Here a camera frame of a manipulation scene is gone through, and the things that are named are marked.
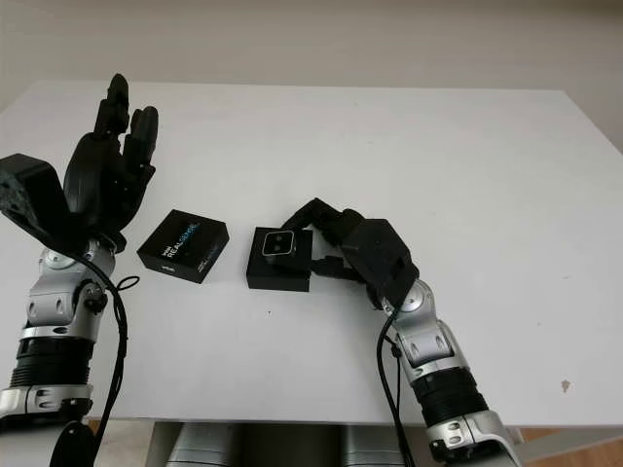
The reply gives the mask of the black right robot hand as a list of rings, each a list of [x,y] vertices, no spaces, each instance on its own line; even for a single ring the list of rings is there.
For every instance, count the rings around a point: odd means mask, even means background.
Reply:
[[[282,225],[283,230],[298,231],[313,226],[332,246],[342,248],[347,237],[364,221],[353,209],[339,211],[320,198],[314,198],[298,209]],[[350,260],[339,256],[325,256],[311,261],[311,271],[322,277],[349,280],[364,284],[366,294],[375,309],[382,309],[381,299]]]

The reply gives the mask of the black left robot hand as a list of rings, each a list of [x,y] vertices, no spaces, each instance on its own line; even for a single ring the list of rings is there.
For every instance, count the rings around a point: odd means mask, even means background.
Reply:
[[[128,81],[115,74],[64,175],[69,210],[87,231],[112,239],[133,219],[156,171],[158,128],[155,107],[129,110]]]

